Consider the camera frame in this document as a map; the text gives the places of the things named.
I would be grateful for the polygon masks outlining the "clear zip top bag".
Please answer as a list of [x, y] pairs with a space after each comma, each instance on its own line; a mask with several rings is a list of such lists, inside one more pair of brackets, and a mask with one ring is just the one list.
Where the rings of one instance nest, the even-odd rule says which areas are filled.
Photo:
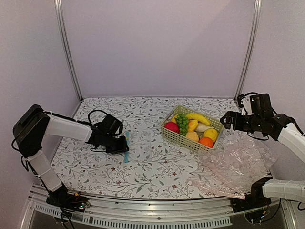
[[148, 163], [165, 158], [165, 150], [152, 130], [126, 132], [129, 151], [124, 153], [124, 163]]

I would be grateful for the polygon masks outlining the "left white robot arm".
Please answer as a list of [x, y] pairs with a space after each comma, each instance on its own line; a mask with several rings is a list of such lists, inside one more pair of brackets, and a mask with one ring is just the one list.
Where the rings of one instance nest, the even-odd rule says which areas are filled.
[[119, 154], [129, 151], [122, 131], [123, 123], [110, 114], [106, 114], [101, 122], [93, 123], [90, 119], [80, 121], [45, 111], [34, 104], [14, 125], [11, 147], [21, 153], [25, 169], [31, 170], [45, 186], [48, 204], [72, 212], [84, 211], [90, 206], [88, 199], [80, 193], [68, 193], [43, 153], [43, 138], [53, 135], [75, 139], [95, 148], [102, 146], [107, 154]]

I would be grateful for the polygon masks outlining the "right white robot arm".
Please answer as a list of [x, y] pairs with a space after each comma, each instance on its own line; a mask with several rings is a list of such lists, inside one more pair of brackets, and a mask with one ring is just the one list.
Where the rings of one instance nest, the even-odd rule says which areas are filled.
[[293, 175], [289, 166], [305, 167], [305, 136], [297, 127], [294, 118], [274, 112], [253, 112], [242, 115], [227, 112], [220, 122], [226, 129], [247, 132], [259, 132], [275, 142], [268, 146], [280, 157], [271, 171], [274, 177], [264, 177], [251, 186], [244, 200], [232, 199], [234, 212], [262, 207], [270, 204], [272, 198], [286, 199], [304, 203], [305, 174]]

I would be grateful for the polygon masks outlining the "yellow mango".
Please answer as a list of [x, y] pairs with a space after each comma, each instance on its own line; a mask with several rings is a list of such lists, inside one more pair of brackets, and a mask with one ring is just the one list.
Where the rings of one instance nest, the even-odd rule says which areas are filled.
[[190, 131], [186, 134], [186, 137], [195, 142], [199, 142], [199, 136], [195, 131]]

